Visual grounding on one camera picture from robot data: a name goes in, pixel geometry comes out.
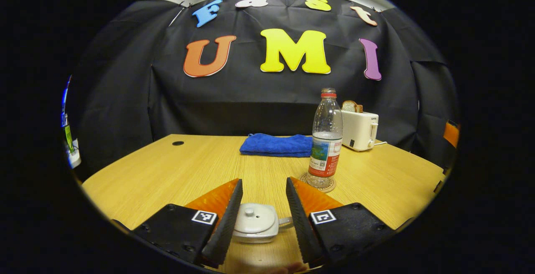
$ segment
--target table surface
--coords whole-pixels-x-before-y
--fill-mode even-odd
[[[245,139],[172,134],[103,168],[82,188],[107,217],[129,229],[168,203],[183,206],[235,178],[242,179],[241,203],[269,204],[279,218],[291,216],[286,178],[306,173],[309,158],[242,155]],[[334,179],[329,196],[344,205],[359,202],[396,229],[434,198],[443,174],[439,166],[384,144],[364,152],[342,146]],[[217,270],[243,273],[301,260],[296,230],[289,228],[268,244],[231,242]]]

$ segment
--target blue towel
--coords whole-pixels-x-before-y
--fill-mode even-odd
[[[300,134],[292,137],[274,137],[262,133],[249,134],[239,151],[245,155],[310,157],[312,137]]]

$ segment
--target coaster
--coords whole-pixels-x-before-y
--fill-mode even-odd
[[[306,179],[306,174],[305,175],[302,175],[299,180],[301,180],[302,182],[306,183],[305,181]],[[321,188],[316,188],[316,190],[319,190],[323,193],[328,193],[330,192],[331,190],[334,190],[334,187],[336,187],[336,180],[334,180],[334,178],[331,180],[331,183],[329,183],[329,185],[325,186],[325,187],[321,187]]]

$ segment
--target toaster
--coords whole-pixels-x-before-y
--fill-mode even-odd
[[[365,151],[373,148],[379,116],[368,112],[347,112],[342,110],[344,132],[342,144],[356,151]]]

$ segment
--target black fabric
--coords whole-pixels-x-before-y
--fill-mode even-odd
[[[197,28],[192,13],[212,1],[183,9],[140,0],[95,38],[73,74],[66,107],[82,163],[91,172],[171,133],[310,135],[324,87],[336,88],[339,103],[351,99],[379,114],[377,139],[442,163],[432,154],[439,121],[425,118],[455,114],[456,105],[428,93],[454,95],[453,82],[438,50],[405,15],[395,9],[376,13],[348,0],[328,0],[327,12],[308,8],[305,0],[267,0],[267,6],[241,9],[234,5],[239,0],[223,0],[217,17]],[[378,26],[365,23],[350,6],[361,6]],[[260,32],[269,28],[283,29],[294,42],[306,30],[325,33],[331,73],[304,72],[305,56],[295,72],[282,57],[282,72],[262,72],[266,39]],[[189,43],[210,41],[201,57],[201,64],[209,64],[216,55],[214,40],[229,35],[237,39],[219,72],[186,76]],[[359,38],[378,46],[382,80],[365,78]],[[441,67],[429,65],[436,61]]]

